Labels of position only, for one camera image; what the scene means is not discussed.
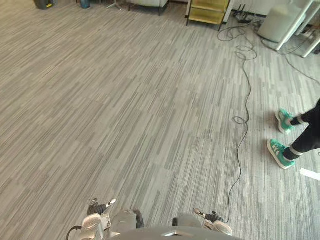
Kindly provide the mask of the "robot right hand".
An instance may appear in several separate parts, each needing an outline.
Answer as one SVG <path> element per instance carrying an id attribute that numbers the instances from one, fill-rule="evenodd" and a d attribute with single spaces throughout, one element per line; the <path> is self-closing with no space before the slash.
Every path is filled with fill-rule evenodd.
<path id="1" fill-rule="evenodd" d="M 198 208 L 193 208 L 193 212 L 196 215 L 202 217 L 203 219 L 211 221 L 212 223 L 216 221 L 224 222 L 224 219 L 221 216 L 219 216 L 215 211 L 212 211 L 212 213 L 204 213 Z"/>

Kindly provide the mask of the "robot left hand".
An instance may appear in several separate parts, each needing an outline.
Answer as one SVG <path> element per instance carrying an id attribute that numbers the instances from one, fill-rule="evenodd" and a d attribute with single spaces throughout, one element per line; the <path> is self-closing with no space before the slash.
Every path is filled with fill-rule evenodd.
<path id="1" fill-rule="evenodd" d="M 87 209 L 87 215 L 99 214 L 102 215 L 110 206 L 112 206 L 117 200 L 115 198 L 111 199 L 107 203 L 99 204 L 98 199 L 94 198 Z"/>

